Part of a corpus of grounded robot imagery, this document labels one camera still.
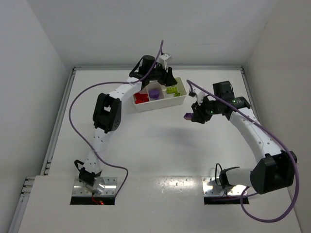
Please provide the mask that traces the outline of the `purple rounded lego brick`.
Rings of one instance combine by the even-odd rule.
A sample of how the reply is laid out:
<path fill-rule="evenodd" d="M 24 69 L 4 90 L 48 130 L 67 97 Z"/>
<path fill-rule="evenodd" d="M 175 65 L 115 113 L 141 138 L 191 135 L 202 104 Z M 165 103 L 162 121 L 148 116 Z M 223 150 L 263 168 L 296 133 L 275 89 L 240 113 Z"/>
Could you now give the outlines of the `purple rounded lego brick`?
<path fill-rule="evenodd" d="M 151 100 L 159 100 L 160 99 L 160 90 L 159 89 L 151 89 L 148 92 L 149 98 Z"/>

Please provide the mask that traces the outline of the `red thin lego piece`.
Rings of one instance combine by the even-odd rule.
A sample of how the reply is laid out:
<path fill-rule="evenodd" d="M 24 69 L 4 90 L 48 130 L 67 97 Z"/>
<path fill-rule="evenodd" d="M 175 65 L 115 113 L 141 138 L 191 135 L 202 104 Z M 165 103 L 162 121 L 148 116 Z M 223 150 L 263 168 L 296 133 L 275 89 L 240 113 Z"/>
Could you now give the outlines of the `red thin lego piece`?
<path fill-rule="evenodd" d="M 149 97 L 147 93 L 135 93 L 135 104 L 141 104 L 149 102 Z"/>

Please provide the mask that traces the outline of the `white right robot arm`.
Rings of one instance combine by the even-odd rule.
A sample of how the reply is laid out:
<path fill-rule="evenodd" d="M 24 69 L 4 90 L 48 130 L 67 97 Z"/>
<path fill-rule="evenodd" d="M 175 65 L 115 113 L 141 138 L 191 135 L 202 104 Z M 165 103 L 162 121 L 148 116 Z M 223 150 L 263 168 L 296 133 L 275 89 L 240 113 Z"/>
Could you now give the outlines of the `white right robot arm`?
<path fill-rule="evenodd" d="M 213 93 L 187 82 L 189 95 L 197 98 L 191 106 L 191 121 L 204 124 L 214 115 L 225 116 L 240 132 L 257 162 L 254 168 L 234 166 L 223 169 L 219 175 L 222 188 L 241 184 L 252 187 L 258 194 L 265 194 L 293 184 L 296 155 L 267 133 L 246 98 L 235 96 L 229 81 L 213 84 Z"/>

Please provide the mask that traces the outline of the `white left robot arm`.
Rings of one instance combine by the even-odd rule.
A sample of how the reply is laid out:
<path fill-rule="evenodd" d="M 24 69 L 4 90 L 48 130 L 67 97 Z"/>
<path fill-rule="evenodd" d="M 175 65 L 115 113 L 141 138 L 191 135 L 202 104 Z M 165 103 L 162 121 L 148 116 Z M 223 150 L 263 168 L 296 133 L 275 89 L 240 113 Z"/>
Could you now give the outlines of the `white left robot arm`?
<path fill-rule="evenodd" d="M 112 133 L 121 123 L 122 103 L 145 88 L 151 81 L 170 87 L 177 84 L 173 77 L 172 68 L 167 65 L 171 56 L 160 53 L 157 57 L 144 55 L 124 82 L 116 82 L 119 87 L 105 94 L 100 93 L 97 97 L 93 112 L 95 127 L 93 142 L 87 142 L 90 152 L 85 162 L 75 160 L 74 164 L 79 170 L 79 181 L 92 193 L 99 193 L 104 184 L 101 177 L 101 164 L 107 164 L 101 157 Z"/>

